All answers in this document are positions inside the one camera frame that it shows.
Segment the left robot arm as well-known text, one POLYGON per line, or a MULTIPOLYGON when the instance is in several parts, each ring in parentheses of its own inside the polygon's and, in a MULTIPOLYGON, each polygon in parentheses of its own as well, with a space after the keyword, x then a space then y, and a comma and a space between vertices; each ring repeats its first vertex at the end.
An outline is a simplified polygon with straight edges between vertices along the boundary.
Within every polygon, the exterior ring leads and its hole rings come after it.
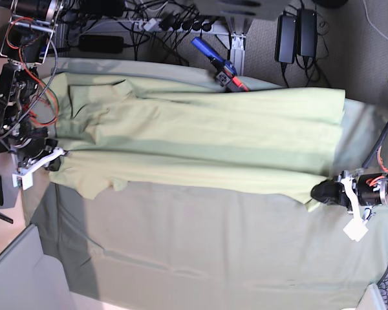
POLYGON ((322 181, 312 188, 310 197, 323 204, 340 205, 348 212, 355 205, 370 209, 388 205, 388 168, 381 155, 387 136, 388 121, 359 169, 322 181))

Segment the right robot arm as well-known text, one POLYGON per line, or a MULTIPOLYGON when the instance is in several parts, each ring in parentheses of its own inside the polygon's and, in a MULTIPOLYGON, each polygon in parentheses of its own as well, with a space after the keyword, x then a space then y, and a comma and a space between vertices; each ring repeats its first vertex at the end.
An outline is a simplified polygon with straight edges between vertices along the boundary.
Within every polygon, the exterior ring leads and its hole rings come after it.
POLYGON ((63 1, 12 1, 11 16, 0 55, 7 62, 0 74, 0 153, 9 152, 18 170, 28 169, 40 160, 53 162, 57 141, 49 138, 56 119, 38 120, 34 107, 44 103, 54 116, 58 101, 38 74, 56 32, 63 1))

